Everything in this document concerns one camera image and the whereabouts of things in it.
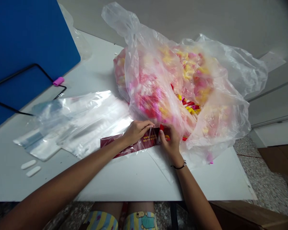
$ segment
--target black bracelet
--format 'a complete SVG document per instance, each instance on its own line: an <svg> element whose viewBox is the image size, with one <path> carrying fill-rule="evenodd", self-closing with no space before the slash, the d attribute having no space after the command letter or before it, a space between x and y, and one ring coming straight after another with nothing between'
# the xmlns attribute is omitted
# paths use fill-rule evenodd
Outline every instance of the black bracelet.
<svg viewBox="0 0 288 230"><path fill-rule="evenodd" d="M171 167L173 167L174 169L182 169L184 166L187 165L186 160L184 160L185 162L183 163L183 166L181 166L180 168L176 168L175 165L171 165Z"/></svg>

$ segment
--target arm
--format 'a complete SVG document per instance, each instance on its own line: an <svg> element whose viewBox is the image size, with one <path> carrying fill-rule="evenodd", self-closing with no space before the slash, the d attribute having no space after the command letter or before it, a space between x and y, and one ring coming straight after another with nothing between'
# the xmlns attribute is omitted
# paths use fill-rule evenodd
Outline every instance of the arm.
<svg viewBox="0 0 288 230"><path fill-rule="evenodd" d="M150 121L132 122L122 137L66 169L20 202L0 221L0 229L42 229L116 154L136 143L153 126Z"/></svg>
<svg viewBox="0 0 288 230"><path fill-rule="evenodd" d="M167 141L164 132L160 131L161 144L170 160L176 168L180 168L184 164L184 160L179 152L179 135L172 125L163 124L166 127L165 132L170 136L170 141ZM181 185L183 197L190 213L199 221L203 229L221 229L219 221L215 216L209 202L204 193L197 184L193 175L187 166L176 170Z"/></svg>

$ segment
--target tiled floor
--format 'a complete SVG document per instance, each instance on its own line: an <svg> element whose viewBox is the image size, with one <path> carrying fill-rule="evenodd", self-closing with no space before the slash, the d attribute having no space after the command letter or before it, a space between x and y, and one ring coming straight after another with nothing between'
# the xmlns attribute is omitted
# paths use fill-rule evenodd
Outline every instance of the tiled floor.
<svg viewBox="0 0 288 230"><path fill-rule="evenodd" d="M258 197L258 200L248 202L288 216L288 177L269 170L249 136L237 140L234 149ZM78 229L92 204L93 202L69 204L44 229ZM2 203L0 218L13 206L14 203ZM168 229L171 226L169 203L156 202L155 209L159 229ZM186 211L178 206L177 213L179 229L194 229Z"/></svg>

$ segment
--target black wire frame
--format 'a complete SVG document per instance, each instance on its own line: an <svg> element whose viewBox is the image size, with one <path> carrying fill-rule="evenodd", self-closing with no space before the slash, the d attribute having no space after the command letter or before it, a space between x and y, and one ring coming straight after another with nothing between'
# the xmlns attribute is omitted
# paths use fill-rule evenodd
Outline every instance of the black wire frame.
<svg viewBox="0 0 288 230"><path fill-rule="evenodd" d="M45 76L50 80L51 83L53 82L53 79L46 73L46 71L45 71L39 64L34 63L34 64L31 64L31 65L27 66L26 68L23 68L23 69L17 71L16 73L14 73L14 74L12 74L12 75L10 75L10 76L2 79L2 80L0 81L0 85L1 85L2 83L4 83L4 82L10 80L11 78L16 77L17 75L19 75L19 74L21 74L21 73L23 73L23 72L25 72L25 71L27 71L27 70L35 67L35 66L38 67L38 68L45 74ZM63 87L63 90L54 98L54 100L57 99L59 96L61 96L61 95L63 94L63 92L67 89L66 86L63 86L63 85L58 85L58 86ZM10 107L10 106L2 103L2 102L0 102L0 106L5 107L5 108L7 108L7 109L9 109L9 110L11 110L11 111L13 111L13 112L15 112L15 113L24 114L24 115L28 115L28 116L34 116L34 115L31 114L31 113L20 112L19 110L15 109L15 108L13 108L13 107Z"/></svg>

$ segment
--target left hand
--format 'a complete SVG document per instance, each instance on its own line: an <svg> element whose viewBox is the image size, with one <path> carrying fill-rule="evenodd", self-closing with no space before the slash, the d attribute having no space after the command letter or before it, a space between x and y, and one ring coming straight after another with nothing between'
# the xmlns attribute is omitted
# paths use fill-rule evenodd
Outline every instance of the left hand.
<svg viewBox="0 0 288 230"><path fill-rule="evenodd" d="M128 145L133 145L138 140L141 139L142 136L150 129L155 126L154 123L152 123L149 120L146 121L133 121L131 122L129 128L122 136L123 140Z"/></svg>

